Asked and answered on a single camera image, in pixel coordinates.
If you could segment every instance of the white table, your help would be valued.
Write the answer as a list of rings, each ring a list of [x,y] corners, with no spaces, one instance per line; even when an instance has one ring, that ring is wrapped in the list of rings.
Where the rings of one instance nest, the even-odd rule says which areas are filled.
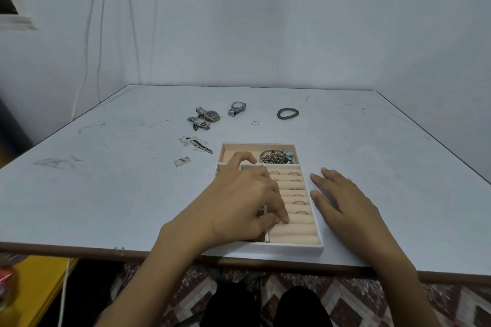
[[[247,109],[233,118],[234,101]],[[186,118],[197,106],[221,120],[193,131]],[[282,107],[300,115],[279,120]],[[179,140],[194,135],[214,153]],[[304,173],[326,166],[356,182],[423,278],[491,279],[491,186],[373,91],[127,86],[0,170],[0,250],[144,257],[161,225],[212,181],[223,142],[295,144]],[[185,156],[191,163],[175,167]],[[200,259],[370,274],[321,231],[320,257],[217,248]]]

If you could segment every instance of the hand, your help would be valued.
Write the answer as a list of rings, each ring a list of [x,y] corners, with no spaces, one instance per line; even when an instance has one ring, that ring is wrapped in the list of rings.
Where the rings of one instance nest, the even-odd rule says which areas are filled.
[[[310,196],[341,242],[372,266],[384,259],[405,258],[370,199],[334,169],[322,168],[321,172],[324,177],[312,173],[310,178],[336,199],[339,210],[317,190],[312,190]]]
[[[278,184],[264,166],[239,170],[242,161],[257,163],[249,152],[236,152],[213,182],[173,221],[192,230],[203,250],[258,237],[274,224],[290,219]],[[267,206],[267,214],[256,217]]]

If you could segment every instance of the wall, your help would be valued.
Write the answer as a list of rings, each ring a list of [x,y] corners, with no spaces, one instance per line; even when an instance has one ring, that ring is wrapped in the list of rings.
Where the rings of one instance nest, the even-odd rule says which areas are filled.
[[[39,32],[0,41],[0,95],[34,139],[67,121],[89,1],[26,0]],[[490,0],[132,0],[139,74],[128,0],[106,2],[107,95],[120,75],[133,84],[376,89],[491,178]],[[96,103],[100,3],[79,112]]]
[[[117,4],[115,0],[106,2],[100,80],[103,98],[125,85],[123,59],[117,49]],[[37,31],[0,31],[0,97],[36,144],[70,121],[85,71],[84,31],[90,0],[22,0],[22,4]],[[100,15],[101,0],[96,0],[89,75],[77,115],[97,104]]]

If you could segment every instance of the leg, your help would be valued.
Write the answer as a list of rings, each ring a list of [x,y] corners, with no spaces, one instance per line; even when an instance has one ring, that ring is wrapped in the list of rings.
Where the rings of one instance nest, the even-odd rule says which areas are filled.
[[[332,327],[328,312],[317,295],[305,287],[292,287],[279,300],[273,327],[307,325]]]
[[[244,284],[218,286],[206,307],[200,327],[259,327],[259,305]]]

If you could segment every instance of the person's left hand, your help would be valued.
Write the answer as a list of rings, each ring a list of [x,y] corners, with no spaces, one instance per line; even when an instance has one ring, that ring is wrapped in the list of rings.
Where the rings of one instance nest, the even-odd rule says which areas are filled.
[[[278,184],[264,166],[239,170],[242,161],[257,163],[249,152],[236,152],[213,182],[173,221],[193,231],[204,249],[250,240],[275,223],[290,221]],[[267,206],[267,214],[257,210]]]

